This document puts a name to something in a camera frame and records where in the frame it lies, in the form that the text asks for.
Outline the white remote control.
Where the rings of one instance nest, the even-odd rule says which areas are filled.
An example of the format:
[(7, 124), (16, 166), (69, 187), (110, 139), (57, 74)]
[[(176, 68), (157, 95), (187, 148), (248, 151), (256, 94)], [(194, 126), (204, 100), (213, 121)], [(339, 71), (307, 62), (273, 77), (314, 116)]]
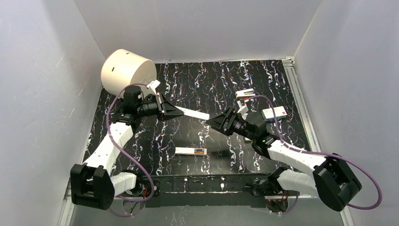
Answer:
[(179, 106), (177, 106), (177, 108), (179, 110), (181, 110), (184, 113), (185, 116), (189, 116), (189, 117), (192, 117), (192, 118), (197, 118), (197, 119), (201, 119), (201, 120), (205, 120), (205, 121), (209, 120), (209, 118), (210, 118), (208, 113), (202, 113), (202, 112), (199, 112), (199, 111), (194, 111), (194, 110), (183, 108), (183, 107), (179, 107)]

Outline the white remote with black end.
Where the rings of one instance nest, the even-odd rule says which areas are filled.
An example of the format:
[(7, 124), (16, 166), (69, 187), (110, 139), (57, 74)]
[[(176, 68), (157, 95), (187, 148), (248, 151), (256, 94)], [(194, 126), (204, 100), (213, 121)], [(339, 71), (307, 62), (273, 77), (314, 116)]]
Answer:
[(193, 156), (206, 156), (206, 148), (188, 148), (188, 147), (176, 147), (176, 155), (193, 155)]

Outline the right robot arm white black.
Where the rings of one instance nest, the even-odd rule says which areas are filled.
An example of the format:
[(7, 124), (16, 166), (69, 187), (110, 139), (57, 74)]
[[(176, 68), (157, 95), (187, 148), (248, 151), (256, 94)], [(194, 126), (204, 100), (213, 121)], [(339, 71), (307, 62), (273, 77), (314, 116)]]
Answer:
[(229, 107), (222, 114), (205, 121), (210, 128), (230, 136), (233, 133), (251, 140), (257, 154), (270, 160), (285, 163), (268, 176), (253, 182), (254, 189), (268, 193), (297, 191), (320, 198), (330, 209), (342, 211), (359, 193), (362, 184), (349, 165), (338, 155), (321, 156), (294, 151), (293, 146), (284, 145), (281, 139), (268, 132), (268, 122), (261, 113), (249, 113), (243, 118)]

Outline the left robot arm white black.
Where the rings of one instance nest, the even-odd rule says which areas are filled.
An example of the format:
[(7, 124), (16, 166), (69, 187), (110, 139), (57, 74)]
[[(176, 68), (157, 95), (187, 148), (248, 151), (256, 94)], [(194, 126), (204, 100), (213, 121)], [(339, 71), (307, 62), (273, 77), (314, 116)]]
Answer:
[[(120, 153), (133, 161), (148, 178), (154, 182), (148, 171), (130, 156), (123, 147), (134, 136), (143, 117), (156, 116), (160, 121), (184, 115), (171, 104), (163, 94), (151, 89), (147, 96), (142, 92), (144, 84), (136, 83), (124, 87), (113, 100), (106, 115), (107, 135), (94, 153), (82, 164), (74, 164), (70, 171), (71, 200), (75, 205), (107, 210), (115, 197), (135, 189), (137, 176), (131, 171), (111, 176), (110, 172)], [(122, 103), (111, 119), (109, 113), (117, 100)]]

